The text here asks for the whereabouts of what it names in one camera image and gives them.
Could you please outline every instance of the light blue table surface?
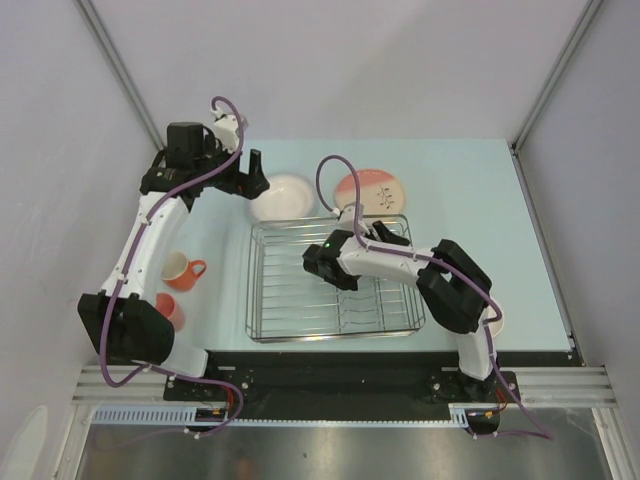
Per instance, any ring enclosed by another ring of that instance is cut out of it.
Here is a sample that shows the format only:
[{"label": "light blue table surface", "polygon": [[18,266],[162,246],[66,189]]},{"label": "light blue table surface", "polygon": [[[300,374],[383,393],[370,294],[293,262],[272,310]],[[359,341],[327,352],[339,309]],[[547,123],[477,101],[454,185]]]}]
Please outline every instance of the light blue table surface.
[{"label": "light blue table surface", "polygon": [[[492,296],[506,323],[499,350],[569,350],[569,342],[536,236],[504,140],[363,140],[249,142],[262,151],[265,174],[291,172],[312,182],[326,155],[346,156],[358,169],[380,168],[404,185],[416,247],[440,239],[458,242],[493,281]],[[348,170],[330,162],[323,170],[325,197]],[[419,332],[401,338],[369,338],[258,344],[245,333],[248,251],[252,219],[247,202],[208,189],[174,247],[208,269],[196,287],[176,294],[187,317],[179,336],[214,350],[440,351],[455,349],[430,317]]]}]

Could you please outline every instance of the mug handle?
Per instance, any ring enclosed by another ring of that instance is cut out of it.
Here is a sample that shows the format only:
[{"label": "mug handle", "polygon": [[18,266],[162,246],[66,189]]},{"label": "mug handle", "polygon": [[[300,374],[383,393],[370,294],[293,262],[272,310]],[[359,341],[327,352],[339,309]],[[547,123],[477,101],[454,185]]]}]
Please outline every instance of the mug handle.
[{"label": "mug handle", "polygon": [[[196,273],[196,271],[194,270],[195,267],[202,267],[202,270]],[[205,262],[204,260],[194,260],[193,262],[189,262],[189,269],[196,276],[196,279],[198,279],[207,269],[207,262]]]}]

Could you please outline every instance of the metal floor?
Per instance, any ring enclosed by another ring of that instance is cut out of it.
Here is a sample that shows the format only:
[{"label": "metal floor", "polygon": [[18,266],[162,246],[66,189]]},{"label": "metal floor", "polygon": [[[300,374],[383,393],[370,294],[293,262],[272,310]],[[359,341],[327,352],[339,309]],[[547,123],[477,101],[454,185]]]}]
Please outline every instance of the metal floor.
[{"label": "metal floor", "polygon": [[[113,449],[113,445],[152,430],[93,426],[77,478],[612,478],[591,409],[536,413],[551,427],[555,442],[520,437],[473,441],[464,431],[449,429],[233,427],[198,441],[168,433]],[[509,428],[531,426],[519,411],[510,409],[502,421],[502,429]]]}]

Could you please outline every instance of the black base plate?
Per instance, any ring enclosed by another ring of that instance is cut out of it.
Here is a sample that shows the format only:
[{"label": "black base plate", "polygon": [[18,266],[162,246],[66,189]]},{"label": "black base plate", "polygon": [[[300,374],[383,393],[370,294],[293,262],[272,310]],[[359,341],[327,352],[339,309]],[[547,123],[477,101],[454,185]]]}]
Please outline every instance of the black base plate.
[{"label": "black base plate", "polygon": [[[519,395],[515,374],[503,375]],[[471,403],[455,388],[458,372],[441,369],[237,368],[209,369],[206,376],[238,387],[245,401],[240,418],[251,420],[448,420],[449,403]],[[216,386],[167,380],[164,399],[226,401],[226,392]],[[497,403],[495,391],[483,403]]]},{"label": "black base plate", "polygon": [[[289,352],[227,351],[209,352],[210,364],[236,368],[261,367],[413,367],[457,368],[458,352]],[[502,368],[513,367],[581,367],[584,362],[577,350],[568,352],[498,352]]]}]

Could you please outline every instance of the white bowl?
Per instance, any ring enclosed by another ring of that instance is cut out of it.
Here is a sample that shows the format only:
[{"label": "white bowl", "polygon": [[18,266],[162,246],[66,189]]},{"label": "white bowl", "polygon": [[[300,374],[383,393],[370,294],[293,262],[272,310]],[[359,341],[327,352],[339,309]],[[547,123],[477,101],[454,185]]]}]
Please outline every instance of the white bowl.
[{"label": "white bowl", "polygon": [[296,220],[315,215],[318,208],[316,191],[306,178],[280,173],[267,180],[269,190],[252,200],[249,207],[257,221]]}]

